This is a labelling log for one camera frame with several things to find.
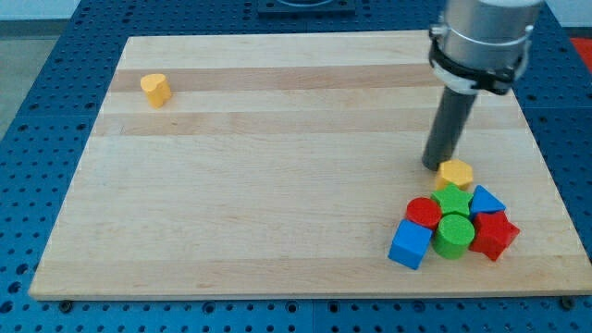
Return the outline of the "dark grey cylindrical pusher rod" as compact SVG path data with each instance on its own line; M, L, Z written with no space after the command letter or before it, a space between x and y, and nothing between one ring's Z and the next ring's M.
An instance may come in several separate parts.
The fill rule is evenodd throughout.
M427 169L437 171L441 163L450 160L475 99L475 94L458 93L449 87L444 89L422 155Z

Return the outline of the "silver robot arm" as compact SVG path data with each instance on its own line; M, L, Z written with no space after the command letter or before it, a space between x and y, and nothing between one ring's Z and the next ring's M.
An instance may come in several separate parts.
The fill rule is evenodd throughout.
M505 95L527 67L542 0L449 0L429 28L429 65L444 83L422 156L436 171L454 153L479 92Z

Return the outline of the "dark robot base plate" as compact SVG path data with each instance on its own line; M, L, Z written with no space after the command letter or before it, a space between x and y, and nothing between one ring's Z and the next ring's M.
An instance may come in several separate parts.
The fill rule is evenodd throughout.
M308 14L352 14L355 0L258 0L260 17Z

